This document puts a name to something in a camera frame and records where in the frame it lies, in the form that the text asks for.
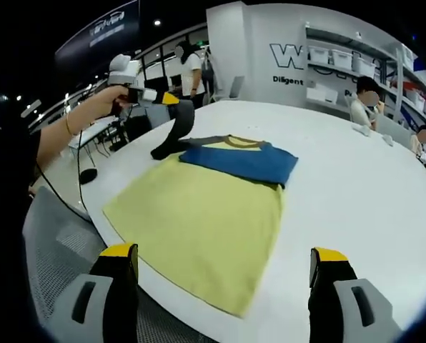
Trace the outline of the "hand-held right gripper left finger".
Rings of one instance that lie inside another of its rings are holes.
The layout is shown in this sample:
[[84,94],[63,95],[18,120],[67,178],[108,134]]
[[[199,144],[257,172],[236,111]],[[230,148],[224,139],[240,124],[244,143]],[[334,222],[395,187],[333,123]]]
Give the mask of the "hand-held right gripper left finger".
[[136,342],[138,245],[107,247],[59,295],[47,330],[55,342]]

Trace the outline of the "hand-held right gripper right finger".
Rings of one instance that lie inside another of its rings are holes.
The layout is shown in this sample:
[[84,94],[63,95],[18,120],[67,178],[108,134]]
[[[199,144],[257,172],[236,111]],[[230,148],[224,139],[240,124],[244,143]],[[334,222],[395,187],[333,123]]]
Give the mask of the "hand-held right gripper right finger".
[[338,251],[311,249],[309,288],[311,342],[394,342],[402,333],[391,303]]

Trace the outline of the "person's left hand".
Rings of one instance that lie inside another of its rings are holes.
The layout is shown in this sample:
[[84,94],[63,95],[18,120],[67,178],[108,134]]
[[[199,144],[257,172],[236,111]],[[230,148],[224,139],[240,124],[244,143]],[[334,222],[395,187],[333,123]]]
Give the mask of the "person's left hand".
[[128,94],[129,89],[125,86],[111,86],[80,103],[67,115],[66,122],[70,133],[78,134],[92,122],[111,114],[115,104],[120,107],[127,106]]

